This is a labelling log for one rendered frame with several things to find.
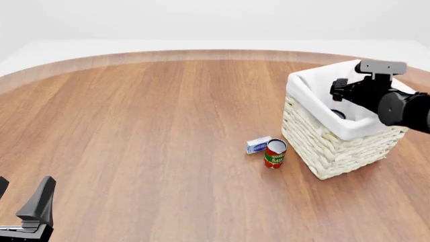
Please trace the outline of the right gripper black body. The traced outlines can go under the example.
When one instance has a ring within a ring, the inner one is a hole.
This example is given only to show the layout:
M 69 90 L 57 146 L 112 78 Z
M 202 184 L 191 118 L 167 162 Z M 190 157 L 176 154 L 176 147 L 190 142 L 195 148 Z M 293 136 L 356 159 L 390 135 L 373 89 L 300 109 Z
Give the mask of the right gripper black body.
M 345 98 L 348 91 L 347 82 L 348 82 L 348 79 L 346 78 L 338 78 L 333 82 L 330 89 L 330 94 L 332 95 L 332 99 L 334 101 L 341 102 L 343 98 Z

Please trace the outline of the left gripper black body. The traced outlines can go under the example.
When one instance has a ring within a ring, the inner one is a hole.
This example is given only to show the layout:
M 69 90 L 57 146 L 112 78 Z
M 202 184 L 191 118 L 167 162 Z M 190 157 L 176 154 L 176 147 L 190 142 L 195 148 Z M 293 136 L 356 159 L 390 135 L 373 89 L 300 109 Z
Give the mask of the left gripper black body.
M 24 221 L 20 226 L 0 226 L 0 242 L 49 242 L 53 231 L 40 221 Z

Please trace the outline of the white woven basket with liner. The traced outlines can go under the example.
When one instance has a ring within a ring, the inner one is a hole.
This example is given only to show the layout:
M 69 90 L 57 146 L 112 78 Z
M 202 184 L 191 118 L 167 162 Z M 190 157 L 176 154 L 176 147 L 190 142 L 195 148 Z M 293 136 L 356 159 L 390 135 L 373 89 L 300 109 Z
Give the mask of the white woven basket with liner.
M 335 80 L 361 81 L 359 60 L 340 62 L 289 74 L 282 134 L 304 163 L 321 179 L 379 161 L 409 130 L 385 126 L 377 114 L 347 100 L 336 102 L 330 89 Z M 331 110 L 346 115 L 340 119 Z

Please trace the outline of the white and blue cream cheese box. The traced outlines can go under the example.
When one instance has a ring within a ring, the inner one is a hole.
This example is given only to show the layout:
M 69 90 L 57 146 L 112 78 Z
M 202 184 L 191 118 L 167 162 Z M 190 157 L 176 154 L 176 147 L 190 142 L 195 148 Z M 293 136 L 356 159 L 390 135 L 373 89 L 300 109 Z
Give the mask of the white and blue cream cheese box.
M 271 140 L 271 136 L 264 136 L 262 138 L 256 138 L 255 140 L 249 140 L 246 142 L 246 153 L 251 155 L 253 153 L 259 153 L 266 149 L 267 143 Z

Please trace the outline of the grey plate on black stalk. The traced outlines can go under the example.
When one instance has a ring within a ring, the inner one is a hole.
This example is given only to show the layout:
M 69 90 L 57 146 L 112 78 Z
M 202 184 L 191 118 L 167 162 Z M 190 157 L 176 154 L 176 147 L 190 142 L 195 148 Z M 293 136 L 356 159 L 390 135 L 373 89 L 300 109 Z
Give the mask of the grey plate on black stalk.
M 384 60 L 361 60 L 355 66 L 355 72 L 368 74 L 372 80 L 391 82 L 393 76 L 406 73 L 407 64 L 405 62 L 392 62 Z

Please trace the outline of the red tomato sauce tin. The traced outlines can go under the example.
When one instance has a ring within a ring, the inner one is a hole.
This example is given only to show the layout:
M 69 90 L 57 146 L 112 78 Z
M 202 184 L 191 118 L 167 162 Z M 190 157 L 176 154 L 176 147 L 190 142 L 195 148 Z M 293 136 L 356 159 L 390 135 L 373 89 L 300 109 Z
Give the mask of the red tomato sauce tin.
M 283 162 L 287 151 L 287 144 L 284 140 L 273 138 L 267 143 L 264 164 L 269 169 L 279 169 Z

